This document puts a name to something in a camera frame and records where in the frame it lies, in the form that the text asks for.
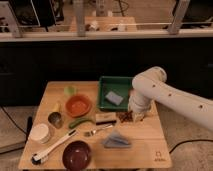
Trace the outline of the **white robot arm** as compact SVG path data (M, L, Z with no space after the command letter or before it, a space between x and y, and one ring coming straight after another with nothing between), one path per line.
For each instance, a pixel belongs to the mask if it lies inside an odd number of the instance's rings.
M166 84L166 79L161 67L149 68L132 79L128 108L134 113L133 118L144 116L155 100L213 131L213 100L173 88Z

